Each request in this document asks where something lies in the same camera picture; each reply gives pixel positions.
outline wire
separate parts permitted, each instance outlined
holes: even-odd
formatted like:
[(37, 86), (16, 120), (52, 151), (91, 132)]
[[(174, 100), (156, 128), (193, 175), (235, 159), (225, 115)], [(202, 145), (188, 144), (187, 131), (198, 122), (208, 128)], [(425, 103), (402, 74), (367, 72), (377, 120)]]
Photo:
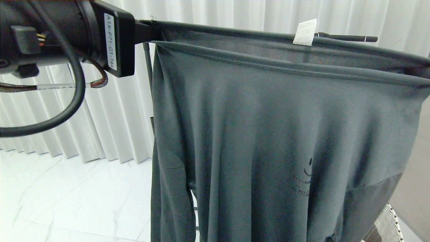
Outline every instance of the wire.
[(67, 38), (61, 33), (60, 29), (56, 26), (56, 24), (52, 21), (52, 19), (42, 7), (39, 1), (28, 1), (28, 3), (33, 7), (39, 17), (45, 22), (53, 35), (57, 38), (58, 43), (61, 45), (61, 48), (67, 56), (76, 78), (75, 93), (69, 106), (67, 106), (67, 108), (57, 116), (41, 123), (28, 126), (0, 127), (0, 137), (18, 137), (52, 129), (72, 117), (73, 114), (75, 114), (75, 112), (81, 106), (85, 96), (85, 76), (83, 74), (79, 59), (77, 58), (73, 50), (73, 47), (68, 42)]
[[(101, 88), (107, 85), (108, 83), (108, 75), (106, 74), (106, 71), (103, 69), (103, 67), (97, 63), (92, 57), (85, 54), (83, 51), (75, 48), (74, 51), (84, 57), (85, 59), (89, 60), (91, 64), (93, 64), (97, 70), (101, 74), (101, 78), (98, 80), (95, 80), (90, 83), (85, 83), (85, 88)], [(75, 83), (70, 84), (39, 84), (39, 85), (15, 85), (15, 84), (8, 84), (4, 82), (0, 82), (0, 93), (19, 93), (19, 92), (27, 92), (27, 91), (34, 91), (34, 90), (50, 90), (50, 89), (63, 89), (63, 88), (75, 88)]]

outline white marble floor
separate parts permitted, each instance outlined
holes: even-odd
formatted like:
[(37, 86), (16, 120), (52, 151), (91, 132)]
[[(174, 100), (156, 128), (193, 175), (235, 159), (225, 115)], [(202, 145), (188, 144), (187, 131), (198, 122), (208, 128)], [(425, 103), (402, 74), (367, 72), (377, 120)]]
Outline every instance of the white marble floor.
[[(150, 198), (151, 160), (0, 150), (1, 242), (149, 242)], [(405, 242), (421, 242), (400, 223)]]

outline gray shirt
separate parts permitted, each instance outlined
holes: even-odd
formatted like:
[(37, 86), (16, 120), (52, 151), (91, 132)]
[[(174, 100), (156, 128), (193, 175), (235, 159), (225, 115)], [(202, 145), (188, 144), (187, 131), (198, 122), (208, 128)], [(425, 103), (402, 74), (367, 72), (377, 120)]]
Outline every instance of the gray shirt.
[(360, 241), (412, 150), (430, 59), (157, 22), (151, 241)]

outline beige wall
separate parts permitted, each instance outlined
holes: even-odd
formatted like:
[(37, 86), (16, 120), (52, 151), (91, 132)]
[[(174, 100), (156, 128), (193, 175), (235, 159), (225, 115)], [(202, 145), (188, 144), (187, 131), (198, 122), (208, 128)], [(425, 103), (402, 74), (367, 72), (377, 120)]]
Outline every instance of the beige wall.
[(430, 242), (430, 98), (423, 104), (414, 149), (390, 203), (413, 230)]

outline smiley face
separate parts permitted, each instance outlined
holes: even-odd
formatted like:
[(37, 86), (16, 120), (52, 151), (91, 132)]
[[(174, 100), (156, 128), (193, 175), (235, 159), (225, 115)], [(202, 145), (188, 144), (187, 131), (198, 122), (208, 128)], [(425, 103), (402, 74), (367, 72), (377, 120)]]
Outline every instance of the smiley face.
[[(310, 159), (310, 161), (309, 161), (309, 166), (311, 166), (312, 165), (312, 158)], [(304, 171), (304, 173), (308, 176), (308, 177), (310, 177), (310, 176), (312, 176), (312, 173), (310, 172), (310, 173), (308, 173), (307, 171), (306, 171), (306, 168), (303, 168), (303, 171)]]

